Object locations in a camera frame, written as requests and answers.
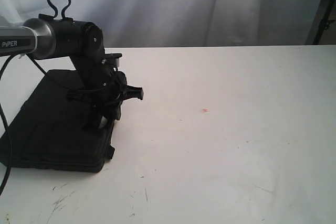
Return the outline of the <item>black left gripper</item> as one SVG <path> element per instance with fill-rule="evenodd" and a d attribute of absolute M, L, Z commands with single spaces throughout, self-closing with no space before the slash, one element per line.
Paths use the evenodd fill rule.
<path fill-rule="evenodd" d="M 89 110 L 86 123 L 82 127 L 85 132 L 98 132 L 103 115 L 98 108 L 107 109 L 107 118 L 112 120 L 120 120 L 122 102 L 129 99 L 143 100 L 144 91 L 141 87 L 129 86 L 124 72 L 116 71 L 108 83 L 97 91 L 68 91 L 68 101 L 79 101 L 92 105 Z"/>

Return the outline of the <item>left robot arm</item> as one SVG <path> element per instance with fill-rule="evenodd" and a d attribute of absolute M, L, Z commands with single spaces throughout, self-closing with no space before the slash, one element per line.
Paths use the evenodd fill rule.
<path fill-rule="evenodd" d="M 68 88 L 67 100 L 87 103 L 107 119 L 120 119 L 123 101 L 143 99 L 143 89 L 129 86 L 118 70 L 122 54 L 105 51 L 102 30 L 92 22 L 40 14 L 21 27 L 1 27 L 1 56 L 21 54 L 34 64 L 69 57 L 83 87 Z"/>

